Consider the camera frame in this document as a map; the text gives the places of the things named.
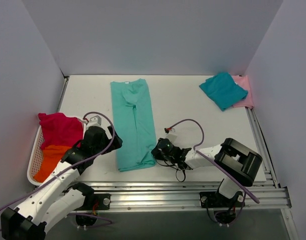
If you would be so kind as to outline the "mint green t shirt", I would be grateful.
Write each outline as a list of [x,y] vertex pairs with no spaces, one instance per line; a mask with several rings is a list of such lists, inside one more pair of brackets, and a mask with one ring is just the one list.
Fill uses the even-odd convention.
[[145,79],[111,82],[115,131],[122,139],[116,163],[120,172],[155,166],[151,151],[157,144],[149,86]]

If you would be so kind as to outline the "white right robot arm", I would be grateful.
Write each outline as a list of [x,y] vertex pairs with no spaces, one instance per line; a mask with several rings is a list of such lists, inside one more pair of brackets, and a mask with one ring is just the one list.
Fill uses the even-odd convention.
[[233,138],[200,149],[180,148],[169,139],[160,138],[151,154],[155,160],[170,163],[171,167],[177,167],[182,172],[212,166],[219,169],[225,175],[215,193],[216,203],[220,206],[231,203],[239,190],[255,203],[260,202],[247,188],[253,185],[263,158]]

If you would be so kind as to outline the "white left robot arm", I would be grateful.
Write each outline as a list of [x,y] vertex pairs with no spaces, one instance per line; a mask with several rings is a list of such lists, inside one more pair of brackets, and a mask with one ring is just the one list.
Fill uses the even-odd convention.
[[1,236],[5,240],[43,240],[47,232],[76,209],[88,210],[97,198],[85,183],[72,184],[99,155],[122,147],[113,126],[111,138],[100,126],[87,128],[84,138],[68,149],[50,176],[15,208],[1,213]]

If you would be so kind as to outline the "crimson red t shirt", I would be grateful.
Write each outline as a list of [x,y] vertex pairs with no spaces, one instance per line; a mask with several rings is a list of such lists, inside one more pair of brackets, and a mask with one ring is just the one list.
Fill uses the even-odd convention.
[[77,117],[68,117],[61,112],[39,113],[37,116],[44,138],[42,150],[51,145],[72,147],[83,139],[84,126]]

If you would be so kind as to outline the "orange t shirt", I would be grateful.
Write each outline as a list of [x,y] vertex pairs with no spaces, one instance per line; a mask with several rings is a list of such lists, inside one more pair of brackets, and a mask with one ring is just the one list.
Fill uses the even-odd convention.
[[39,171],[34,175],[33,179],[38,183],[43,183],[70,148],[70,146],[64,145],[49,145],[43,149],[43,160]]

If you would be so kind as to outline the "white plastic laundry basket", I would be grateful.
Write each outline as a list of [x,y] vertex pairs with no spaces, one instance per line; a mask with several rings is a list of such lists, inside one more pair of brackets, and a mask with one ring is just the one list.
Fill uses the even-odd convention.
[[[86,124],[83,122],[83,120],[79,117],[78,118],[82,124],[83,124],[83,134],[85,132]],[[28,169],[27,169],[27,178],[28,180],[35,186],[39,186],[42,184],[42,182],[37,182],[34,180],[34,175],[40,170],[42,161],[43,161],[43,152],[41,149],[41,145],[44,143],[44,137],[42,133],[42,128],[39,125],[38,131],[34,140],[33,148],[31,151],[30,155],[30,160],[28,164]]]

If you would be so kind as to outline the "folded teal t shirt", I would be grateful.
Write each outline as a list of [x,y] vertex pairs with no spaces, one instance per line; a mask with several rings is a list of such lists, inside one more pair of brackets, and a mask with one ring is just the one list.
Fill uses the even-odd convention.
[[199,88],[223,112],[244,100],[248,91],[239,86],[227,72],[221,72],[205,80]]

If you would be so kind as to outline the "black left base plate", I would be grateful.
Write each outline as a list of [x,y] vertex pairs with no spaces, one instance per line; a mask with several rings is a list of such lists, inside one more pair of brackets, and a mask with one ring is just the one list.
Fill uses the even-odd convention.
[[76,211],[106,211],[110,209],[111,195],[108,193],[93,194],[86,196],[83,205]]

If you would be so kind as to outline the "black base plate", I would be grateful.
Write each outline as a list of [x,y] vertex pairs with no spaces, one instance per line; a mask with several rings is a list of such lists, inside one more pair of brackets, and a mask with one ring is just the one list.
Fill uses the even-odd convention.
[[242,191],[237,191],[232,198],[226,198],[218,191],[203,191],[199,193],[200,205],[202,208],[240,208],[245,206],[244,195]]
[[83,205],[76,211],[106,211],[110,209],[111,195],[108,193],[93,194],[86,196]]

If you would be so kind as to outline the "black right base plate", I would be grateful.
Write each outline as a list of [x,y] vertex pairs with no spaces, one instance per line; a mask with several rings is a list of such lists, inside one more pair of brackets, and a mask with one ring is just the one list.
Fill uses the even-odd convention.
[[242,191],[237,191],[232,198],[226,198],[218,191],[203,191],[199,193],[200,205],[202,208],[240,208],[245,206],[244,195]]

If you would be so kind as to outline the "aluminium rail frame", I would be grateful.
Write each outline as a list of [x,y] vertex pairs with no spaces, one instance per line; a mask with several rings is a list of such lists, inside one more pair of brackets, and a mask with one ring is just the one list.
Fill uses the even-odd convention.
[[[71,75],[64,87],[59,110],[72,117],[82,117],[97,111],[112,118],[111,82],[131,82],[138,75]],[[273,164],[265,145],[255,113],[246,108],[221,111],[201,91],[204,75],[146,75],[156,135],[164,135],[164,127],[182,119],[191,122],[176,127],[177,144],[194,145],[204,138],[203,146],[214,146],[232,137],[258,152],[263,162],[255,183],[250,189],[259,199],[245,200],[244,211],[267,213],[278,209],[286,237],[298,239],[291,214],[288,190],[278,186]],[[81,176],[74,175],[74,183],[84,183],[98,194],[110,194],[110,213],[192,212],[201,209],[200,192],[213,192],[224,178],[214,166],[202,167],[177,182],[172,170],[162,166],[119,172],[116,153],[95,159]]]

